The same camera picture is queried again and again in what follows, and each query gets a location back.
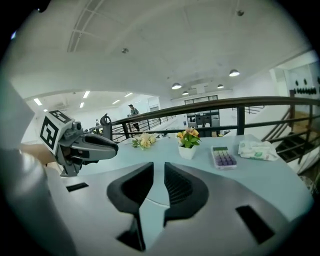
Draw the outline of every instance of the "flower pot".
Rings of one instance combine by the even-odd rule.
[[[191,160],[195,155],[197,147],[194,145],[192,148],[186,148],[182,146],[179,146],[178,148],[179,148],[180,156],[182,158]]]

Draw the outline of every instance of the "small flower bouquet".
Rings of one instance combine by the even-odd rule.
[[[177,137],[180,138],[181,147],[191,149],[194,145],[199,146],[201,139],[198,137],[199,132],[194,128],[188,128],[183,132],[178,132]]]
[[[142,150],[146,150],[156,142],[156,135],[149,133],[142,133],[141,136],[136,137],[132,140],[132,147],[140,147]]]

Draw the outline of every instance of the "man standing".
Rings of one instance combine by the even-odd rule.
[[[139,115],[138,109],[136,109],[132,104],[130,104],[129,107],[131,109],[131,114],[130,114],[131,117],[135,115]],[[138,132],[140,132],[139,124],[137,122],[133,124],[133,127],[136,128]]]

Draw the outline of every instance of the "light blue table surface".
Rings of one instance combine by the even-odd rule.
[[[169,206],[169,196],[164,184],[165,162],[181,164],[231,178],[255,192],[274,207],[288,221],[309,211],[313,198],[308,189],[292,169],[279,158],[276,161],[262,161],[241,158],[238,155],[240,141],[259,141],[253,135],[202,138],[192,160],[179,155],[178,140],[174,138],[159,139],[151,148],[141,150],[131,144],[119,144],[117,156],[101,160],[97,164],[82,167],[79,176],[103,173],[135,164],[153,162],[153,186],[140,207],[142,232],[146,248],[149,248],[163,230],[164,212]],[[228,147],[237,161],[233,170],[215,168],[210,148]]]

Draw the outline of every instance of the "white ceiling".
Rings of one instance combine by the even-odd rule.
[[[284,70],[292,70],[307,64],[315,63],[319,61],[319,57],[315,50],[310,50],[306,53],[299,55],[285,63],[277,66],[277,68],[284,69]]]
[[[4,67],[27,100],[85,90],[177,98],[197,84],[233,88],[309,48],[269,0],[51,0],[17,31]]]
[[[87,98],[83,98],[85,92],[68,92],[61,94],[54,94],[50,96],[39,97],[38,99],[42,103],[38,106],[33,99],[27,100],[29,107],[35,112],[42,112],[44,109],[49,111],[61,110],[68,112],[78,112],[81,110],[99,110],[101,108],[117,108],[120,104],[130,101],[134,98],[134,93],[125,97],[126,92],[109,92],[109,91],[91,91]],[[80,103],[84,102],[84,106],[80,109]]]

